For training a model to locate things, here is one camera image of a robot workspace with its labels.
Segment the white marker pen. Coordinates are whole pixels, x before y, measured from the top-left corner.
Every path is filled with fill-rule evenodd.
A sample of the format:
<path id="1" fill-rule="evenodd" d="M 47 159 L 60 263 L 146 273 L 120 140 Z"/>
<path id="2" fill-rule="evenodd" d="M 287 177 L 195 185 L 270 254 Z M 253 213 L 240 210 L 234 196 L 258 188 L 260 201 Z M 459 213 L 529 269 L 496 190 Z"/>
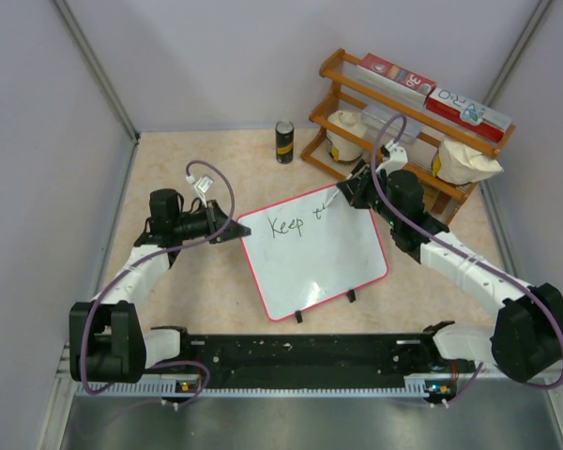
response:
<path id="1" fill-rule="evenodd" d="M 340 191 L 338 189 L 335 189 L 334 192 L 331 194 L 331 196 L 324 202 L 323 207 L 324 209 L 327 209 L 332 202 L 338 197 L 338 195 L 340 194 Z"/>

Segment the pink framed whiteboard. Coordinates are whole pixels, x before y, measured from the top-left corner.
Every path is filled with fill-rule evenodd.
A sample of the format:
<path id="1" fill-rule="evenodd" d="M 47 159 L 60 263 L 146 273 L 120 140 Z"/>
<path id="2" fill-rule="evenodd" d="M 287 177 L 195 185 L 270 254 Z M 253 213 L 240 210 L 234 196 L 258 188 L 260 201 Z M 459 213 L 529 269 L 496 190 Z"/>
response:
<path id="1" fill-rule="evenodd" d="M 336 189 L 320 187 L 237 218 L 251 228 L 241 239 L 267 317 L 279 322 L 375 283 L 388 262 L 373 213 L 355 209 Z"/>

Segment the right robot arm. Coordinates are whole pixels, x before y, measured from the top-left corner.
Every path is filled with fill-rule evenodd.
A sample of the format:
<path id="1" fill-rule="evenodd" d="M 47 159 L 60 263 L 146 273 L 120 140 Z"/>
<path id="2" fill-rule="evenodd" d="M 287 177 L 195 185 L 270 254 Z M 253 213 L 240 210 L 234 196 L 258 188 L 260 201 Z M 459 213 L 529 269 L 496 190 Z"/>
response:
<path id="1" fill-rule="evenodd" d="M 490 327 L 440 325 L 418 349 L 423 366 L 438 371 L 452 360 L 475 361 L 536 387 L 535 378 L 559 364 L 559 377 L 543 388 L 563 385 L 563 295 L 557 287 L 520 280 L 465 246 L 425 211 L 423 187 L 410 171 L 360 163 L 337 189 L 351 207 L 383 218 L 400 251 L 453 282 L 495 320 Z"/>

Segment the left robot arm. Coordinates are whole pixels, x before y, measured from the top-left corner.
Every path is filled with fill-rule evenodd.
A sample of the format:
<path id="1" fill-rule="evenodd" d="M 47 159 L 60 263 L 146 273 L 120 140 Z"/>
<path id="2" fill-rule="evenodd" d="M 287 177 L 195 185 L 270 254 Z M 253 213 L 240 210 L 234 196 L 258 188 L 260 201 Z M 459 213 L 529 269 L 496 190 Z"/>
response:
<path id="1" fill-rule="evenodd" d="M 230 219 L 214 200 L 190 211 L 183 205 L 172 188 L 152 192 L 150 215 L 127 262 L 92 300 L 71 308 L 69 368 L 74 380 L 136 383 L 161 362 L 177 372 L 193 363 L 194 350 L 182 341 L 184 329 L 164 326 L 143 332 L 137 308 L 182 249 L 247 237 L 251 229 Z"/>

